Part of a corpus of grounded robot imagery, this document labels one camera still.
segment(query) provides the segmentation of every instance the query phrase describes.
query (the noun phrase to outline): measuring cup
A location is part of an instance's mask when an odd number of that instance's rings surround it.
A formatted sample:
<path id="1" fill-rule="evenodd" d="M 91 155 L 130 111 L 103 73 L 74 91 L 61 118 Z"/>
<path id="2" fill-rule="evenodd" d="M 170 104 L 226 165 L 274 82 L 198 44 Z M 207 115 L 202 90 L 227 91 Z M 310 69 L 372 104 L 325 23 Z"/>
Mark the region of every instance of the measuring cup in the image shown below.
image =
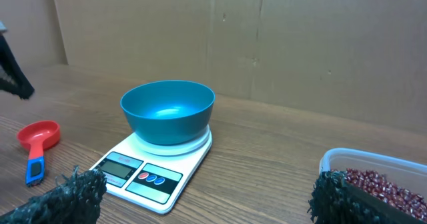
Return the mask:
<path id="1" fill-rule="evenodd" d="M 17 138 L 21 145 L 29 150 L 25 184 L 40 184 L 45 176 L 45 159 L 43 150 L 47 150 L 59 141 L 61 133 L 59 124 L 54 121 L 39 121 L 20 130 Z"/>

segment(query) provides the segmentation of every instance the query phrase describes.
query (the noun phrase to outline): bowl rim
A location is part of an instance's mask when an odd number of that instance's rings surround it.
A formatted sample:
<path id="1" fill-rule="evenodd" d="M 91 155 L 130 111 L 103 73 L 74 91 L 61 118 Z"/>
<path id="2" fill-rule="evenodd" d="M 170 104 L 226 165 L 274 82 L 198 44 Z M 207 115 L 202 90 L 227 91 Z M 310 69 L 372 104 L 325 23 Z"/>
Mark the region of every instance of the bowl rim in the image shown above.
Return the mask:
<path id="1" fill-rule="evenodd" d="M 193 114 L 191 114 L 191 115 L 187 115 L 187 116 L 185 116 L 185 117 L 170 117 L 170 118 L 165 118 L 165 119 L 157 119 L 157 118 L 145 117 L 145 116 L 143 116 L 143 115 L 136 115 L 136 114 L 134 114 L 134 113 L 132 113 L 132 112 L 128 111 L 128 110 L 123 106 L 123 98 L 125 98 L 125 96 L 126 96 L 128 93 L 132 92 L 132 91 L 133 91 L 133 90 L 135 90 L 135 89 L 138 89 L 138 88 L 143 87 L 143 86 L 146 86 L 146 85 L 151 85 L 151 84 L 156 84 L 156 83 L 161 83 L 161 82 L 175 82 L 175 81 L 176 81 L 176 82 L 193 83 L 193 84 L 201 85 L 202 87 L 205 87 L 206 89 L 208 89 L 208 90 L 210 90 L 210 91 L 212 92 L 212 95 L 213 95 L 212 102 L 211 102 L 208 106 L 206 106 L 205 108 L 203 108 L 202 110 L 200 110 L 200 111 L 198 111 L 198 112 L 196 112 L 196 113 L 193 113 Z M 125 94 L 121 97 L 121 99 L 120 99 L 120 107 L 121 107 L 121 108 L 122 108 L 122 109 L 123 109 L 127 114 L 132 115 L 132 116 L 134 116 L 134 117 L 144 118 L 144 119 L 147 119 L 147 120 L 159 120 L 159 121 L 163 121 L 163 120 L 173 120 L 173 119 L 187 118 L 187 117 L 191 117 L 191 116 L 193 116 L 193 115 L 197 115 L 198 113 L 201 113 L 201 112 L 203 112 L 203 111 L 205 111 L 205 110 L 209 109 L 209 108 L 214 104 L 215 99 L 216 99 L 216 95 L 215 95 L 214 91 L 213 91 L 210 87 L 208 87 L 207 85 L 204 85 L 204 84 L 201 84 L 201 83 L 198 83 L 198 82 L 195 82 L 195 81 L 186 81 L 186 80 L 161 80 L 161 81 L 151 81 L 151 82 L 149 82 L 149 83 L 144 83 L 144 84 L 142 84 L 142 85 L 139 85 L 139 86 L 137 86 L 137 87 L 134 87 L 134 88 L 130 89 L 129 91 L 126 91 L 126 93 L 125 93 Z"/>

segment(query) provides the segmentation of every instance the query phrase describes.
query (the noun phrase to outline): white scale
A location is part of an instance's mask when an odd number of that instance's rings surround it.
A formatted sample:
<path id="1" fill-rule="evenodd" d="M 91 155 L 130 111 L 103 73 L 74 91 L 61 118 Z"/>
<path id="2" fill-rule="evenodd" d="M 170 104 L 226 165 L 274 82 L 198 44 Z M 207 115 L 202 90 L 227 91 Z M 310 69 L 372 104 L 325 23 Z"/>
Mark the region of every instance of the white scale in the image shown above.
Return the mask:
<path id="1" fill-rule="evenodd" d="M 209 125 L 199 137 L 179 145 L 155 145 L 132 133 L 91 170 L 98 167 L 105 173 L 108 193 L 166 214 L 211 145 Z"/>

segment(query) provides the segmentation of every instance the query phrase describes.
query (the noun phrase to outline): blue bowl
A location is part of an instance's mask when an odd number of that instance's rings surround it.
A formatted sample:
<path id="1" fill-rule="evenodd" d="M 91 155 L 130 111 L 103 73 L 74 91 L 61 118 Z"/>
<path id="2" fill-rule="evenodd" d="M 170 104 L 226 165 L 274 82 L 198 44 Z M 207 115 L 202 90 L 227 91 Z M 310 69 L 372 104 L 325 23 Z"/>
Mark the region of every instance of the blue bowl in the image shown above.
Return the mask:
<path id="1" fill-rule="evenodd" d="M 156 81 L 128 91 L 120 101 L 129 125 L 142 139 L 174 145 L 206 127 L 215 93 L 192 81 Z"/>

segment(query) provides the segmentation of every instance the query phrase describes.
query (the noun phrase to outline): wooden table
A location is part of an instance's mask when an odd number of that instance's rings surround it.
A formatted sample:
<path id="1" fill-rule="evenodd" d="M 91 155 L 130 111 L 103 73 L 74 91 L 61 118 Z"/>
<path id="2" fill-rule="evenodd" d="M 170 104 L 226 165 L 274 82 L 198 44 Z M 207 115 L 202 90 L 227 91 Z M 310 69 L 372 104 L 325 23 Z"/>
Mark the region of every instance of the wooden table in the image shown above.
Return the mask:
<path id="1" fill-rule="evenodd" d="M 55 186 L 74 165 L 90 168 L 131 133 L 119 106 L 141 80 L 64 65 L 24 69 L 36 93 L 0 93 L 0 215 Z M 15 135 L 42 119 L 59 122 L 62 140 L 46 154 L 42 185 L 24 184 L 27 152 Z M 98 223 L 309 223 L 308 199 L 322 155 L 334 147 L 427 163 L 427 136 L 218 95 L 213 146 L 168 215 L 105 194 Z"/>

